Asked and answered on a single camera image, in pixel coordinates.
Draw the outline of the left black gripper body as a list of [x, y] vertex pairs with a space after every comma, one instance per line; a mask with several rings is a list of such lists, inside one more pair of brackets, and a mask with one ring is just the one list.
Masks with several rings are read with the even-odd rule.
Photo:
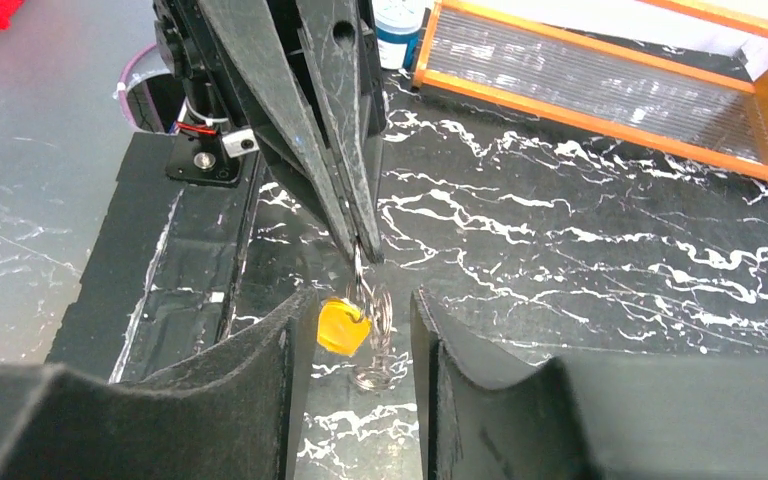
[[176, 180], [226, 186], [245, 158], [277, 155], [304, 188], [378, 186], [386, 113], [369, 1], [157, 1], [160, 55], [190, 122]]

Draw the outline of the white keyring holder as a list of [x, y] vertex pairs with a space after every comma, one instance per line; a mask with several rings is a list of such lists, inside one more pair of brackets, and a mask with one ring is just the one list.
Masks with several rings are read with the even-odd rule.
[[367, 365], [355, 366], [352, 381], [367, 392], [392, 389], [398, 381], [392, 371], [390, 350], [392, 346], [394, 310], [392, 297], [385, 285], [370, 286], [361, 280], [355, 287], [364, 318], [370, 322], [367, 337], [371, 359]]

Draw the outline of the yellow tagged key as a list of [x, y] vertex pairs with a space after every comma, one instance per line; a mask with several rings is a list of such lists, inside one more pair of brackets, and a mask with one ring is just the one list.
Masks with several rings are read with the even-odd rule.
[[362, 250], [355, 244], [353, 278], [345, 294], [328, 297], [321, 304], [316, 341], [326, 351], [351, 357], [369, 336], [374, 311], [373, 289], [364, 276]]

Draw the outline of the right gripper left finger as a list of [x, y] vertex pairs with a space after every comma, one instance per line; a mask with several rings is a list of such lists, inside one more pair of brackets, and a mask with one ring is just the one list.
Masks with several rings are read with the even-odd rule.
[[139, 382], [0, 365], [0, 479], [290, 479], [320, 298]]

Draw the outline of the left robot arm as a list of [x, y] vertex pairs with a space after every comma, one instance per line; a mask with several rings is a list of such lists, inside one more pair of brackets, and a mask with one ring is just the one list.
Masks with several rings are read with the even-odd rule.
[[233, 185], [259, 156], [346, 259], [380, 262], [386, 108], [372, 3], [157, 1], [153, 10], [189, 113], [167, 175]]

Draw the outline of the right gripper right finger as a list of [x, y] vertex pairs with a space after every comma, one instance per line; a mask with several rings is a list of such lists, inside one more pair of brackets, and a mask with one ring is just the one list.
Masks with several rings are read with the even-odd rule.
[[424, 290], [411, 349], [427, 479], [768, 479], [768, 359], [557, 355], [531, 366]]

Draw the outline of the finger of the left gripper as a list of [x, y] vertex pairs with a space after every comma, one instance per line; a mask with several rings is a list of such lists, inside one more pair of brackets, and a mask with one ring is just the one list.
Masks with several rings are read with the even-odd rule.
[[383, 259], [373, 195], [372, 166], [380, 139], [369, 135], [374, 113], [362, 93], [367, 66], [363, 21], [356, 1], [299, 1], [299, 34], [328, 144], [323, 161], [337, 217], [333, 232], [348, 256]]
[[[255, 133], [299, 164], [321, 205], [335, 244], [353, 258], [350, 235], [313, 114], [303, 100], [265, 1], [201, 1], [200, 9], [243, 85], [237, 98]], [[265, 119], [255, 124], [255, 116]]]

